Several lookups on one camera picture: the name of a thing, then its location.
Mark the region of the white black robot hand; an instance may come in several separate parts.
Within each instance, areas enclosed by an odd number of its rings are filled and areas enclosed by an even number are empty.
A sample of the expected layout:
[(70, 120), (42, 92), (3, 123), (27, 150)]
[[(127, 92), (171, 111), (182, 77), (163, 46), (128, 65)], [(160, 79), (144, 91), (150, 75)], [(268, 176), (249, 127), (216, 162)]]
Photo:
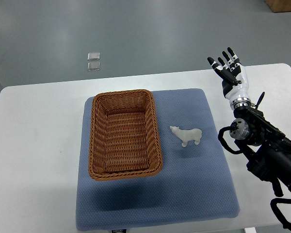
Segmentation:
[(207, 58), (214, 72), (222, 79), (224, 97), (229, 100), (232, 110), (239, 107), (251, 106), (248, 95), (249, 82), (245, 67), (241, 64), (239, 57), (230, 48), (222, 52), (223, 58), (214, 60)]

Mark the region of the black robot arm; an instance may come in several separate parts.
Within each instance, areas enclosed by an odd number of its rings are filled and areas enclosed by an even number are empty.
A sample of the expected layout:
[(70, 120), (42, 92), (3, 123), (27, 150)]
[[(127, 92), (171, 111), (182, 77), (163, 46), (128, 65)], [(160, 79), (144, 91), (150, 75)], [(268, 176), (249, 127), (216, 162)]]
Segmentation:
[(232, 154), (243, 154), (247, 170), (262, 181), (271, 182), (276, 198), (270, 206), (284, 229), (289, 222), (278, 204), (291, 204), (291, 140), (268, 122), (249, 98), (233, 98), (235, 120), (218, 133), (221, 145)]

